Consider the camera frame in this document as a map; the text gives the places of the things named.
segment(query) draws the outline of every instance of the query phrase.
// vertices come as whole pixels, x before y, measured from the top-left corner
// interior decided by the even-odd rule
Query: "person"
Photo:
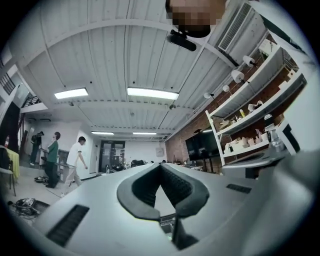
[[[77,174],[77,163],[78,160],[80,159],[81,162],[84,165],[85,169],[88,169],[88,167],[86,166],[85,160],[82,156],[82,146],[84,146],[86,144],[86,139],[85,137],[79,137],[78,142],[73,144],[68,158],[66,160],[66,164],[69,167],[69,174],[65,179],[65,183],[64,183],[64,188],[63,188],[63,192],[61,193],[61,197],[64,197],[69,190],[69,186],[71,185],[72,181],[75,180],[75,183],[78,185],[78,187],[82,184],[79,175]]]
[[[44,132],[40,131],[36,135],[33,135],[31,138],[31,143],[33,144],[32,146],[32,153],[30,156],[30,165],[35,166],[37,154],[38,154],[38,149],[41,148],[42,146],[42,139],[41,137],[44,136]]]
[[[46,185],[47,188],[54,189],[58,183],[58,169],[55,168],[55,163],[57,162],[58,156],[58,140],[60,139],[61,134],[60,132],[55,132],[52,137],[52,143],[48,146],[48,157],[46,160],[45,166],[45,173],[48,176],[48,184]]]
[[[219,23],[231,0],[166,0],[165,9],[173,25],[193,38],[209,35]]]

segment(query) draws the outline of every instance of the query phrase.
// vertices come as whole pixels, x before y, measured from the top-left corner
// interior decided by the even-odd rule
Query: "man in white shirt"
[[[84,168],[88,169],[88,167],[85,164],[84,158],[82,156],[82,146],[86,144],[86,139],[85,137],[79,137],[79,140],[77,143],[73,144],[68,158],[66,160],[66,164],[69,167],[69,175],[65,179],[64,183],[64,190],[61,193],[61,197],[64,197],[68,193],[68,189],[70,184],[72,183],[73,180],[75,180],[75,183],[80,186],[82,184],[79,175],[77,174],[77,163],[78,160],[80,159],[81,162],[84,164]]]

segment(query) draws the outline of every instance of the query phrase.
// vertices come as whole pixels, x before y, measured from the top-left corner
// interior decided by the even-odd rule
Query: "doorway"
[[[121,164],[125,157],[125,141],[102,140],[99,159],[99,172]]]

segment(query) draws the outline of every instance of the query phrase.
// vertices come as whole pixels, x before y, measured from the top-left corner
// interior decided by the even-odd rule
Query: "bag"
[[[16,201],[14,207],[19,215],[39,215],[40,212],[34,208],[36,199],[24,198]]]
[[[131,162],[131,168],[136,166],[143,166],[145,162],[143,160],[132,160]]]
[[[5,148],[0,147],[0,168],[9,170],[10,162],[11,159],[8,155],[8,151]]]

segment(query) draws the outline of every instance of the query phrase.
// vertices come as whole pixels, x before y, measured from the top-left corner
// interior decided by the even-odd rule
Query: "ceiling panel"
[[[152,88],[162,56],[167,32],[159,29],[131,26],[126,38],[128,86]],[[148,98],[132,97],[129,101],[149,102]]]
[[[97,28],[89,31],[90,52],[97,87],[105,101],[126,101],[124,77],[124,26]]]
[[[180,122],[182,119],[186,118],[184,115],[181,115],[179,112],[174,110],[169,111],[163,120],[160,129],[175,129],[177,123]]]
[[[19,24],[10,42],[10,50],[17,50],[25,58],[32,56],[36,52],[43,51],[45,46],[40,23],[41,12],[38,7],[36,5],[36,8],[32,9],[24,21]]]
[[[179,92],[200,48],[197,45],[195,51],[188,51],[165,41],[153,88]]]
[[[49,49],[49,53],[66,89],[86,88],[88,100],[103,99],[103,90],[97,86],[87,32],[60,41]]]
[[[46,95],[49,95],[53,102],[57,102],[54,94],[63,91],[64,86],[53,69],[47,54],[45,52],[41,53],[29,63],[27,69],[30,70],[37,83],[46,92]]]
[[[232,69],[227,64],[221,59],[217,59],[184,106],[195,108],[199,102],[204,102],[204,93],[212,93],[231,71]]]
[[[135,0],[132,18],[154,22],[165,21],[165,0]]]
[[[126,19],[130,0],[90,0],[89,22]]]
[[[210,70],[218,60],[218,57],[213,53],[209,52],[207,49],[204,49],[202,54],[200,55],[197,63],[195,64],[194,68],[192,69],[188,79],[186,80],[185,84],[183,85],[179,98],[174,102],[177,106],[182,107],[190,107],[191,104],[186,104],[189,98],[197,93],[197,94],[204,94],[205,91],[201,91],[198,89],[200,84],[209,74]]]
[[[86,25],[87,6],[87,0],[42,1],[41,17],[46,42]]]

